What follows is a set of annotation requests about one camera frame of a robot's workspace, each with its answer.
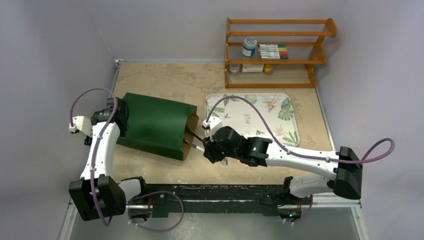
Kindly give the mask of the metal tongs white grips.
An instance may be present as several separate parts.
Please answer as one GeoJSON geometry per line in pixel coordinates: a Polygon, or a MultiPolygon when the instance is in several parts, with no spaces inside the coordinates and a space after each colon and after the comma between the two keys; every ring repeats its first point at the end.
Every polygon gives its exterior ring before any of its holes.
{"type": "Polygon", "coordinates": [[[224,166],[228,165],[226,152],[216,142],[212,141],[209,137],[201,138],[188,126],[185,127],[184,133],[193,138],[193,140],[188,140],[186,137],[184,137],[184,144],[187,144],[191,148],[200,151],[202,155],[212,164],[220,163],[224,166]]]}

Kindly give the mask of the green paper bag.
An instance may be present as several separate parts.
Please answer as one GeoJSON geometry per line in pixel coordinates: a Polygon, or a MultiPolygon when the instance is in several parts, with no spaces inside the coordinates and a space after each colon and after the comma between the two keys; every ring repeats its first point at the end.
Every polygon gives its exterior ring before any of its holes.
{"type": "Polygon", "coordinates": [[[197,106],[174,100],[127,92],[128,130],[117,144],[179,161],[187,158],[186,127],[195,131],[197,106]]]}

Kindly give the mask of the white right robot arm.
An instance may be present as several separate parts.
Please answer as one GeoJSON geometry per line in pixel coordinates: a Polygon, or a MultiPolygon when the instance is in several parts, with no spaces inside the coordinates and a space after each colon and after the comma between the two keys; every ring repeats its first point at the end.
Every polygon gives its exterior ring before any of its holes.
{"type": "Polygon", "coordinates": [[[286,167],[309,172],[305,177],[286,177],[280,196],[288,204],[320,193],[349,199],[362,197],[363,165],[358,156],[342,146],[338,151],[317,151],[278,145],[258,136],[245,137],[229,126],[202,139],[204,157],[211,163],[239,160],[250,167],[286,167]]]}

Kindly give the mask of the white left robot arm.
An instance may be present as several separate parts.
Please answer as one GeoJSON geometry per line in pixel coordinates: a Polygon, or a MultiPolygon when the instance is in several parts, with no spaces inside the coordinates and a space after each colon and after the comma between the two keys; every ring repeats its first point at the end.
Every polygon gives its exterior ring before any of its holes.
{"type": "Polygon", "coordinates": [[[100,219],[108,225],[113,216],[122,215],[127,203],[146,203],[149,191],[143,177],[132,177],[117,183],[112,168],[118,138],[129,128],[129,106],[120,98],[108,98],[106,107],[92,117],[71,116],[68,130],[84,133],[84,144],[90,147],[87,162],[78,180],[69,184],[69,194],[82,220],[100,219]]]}

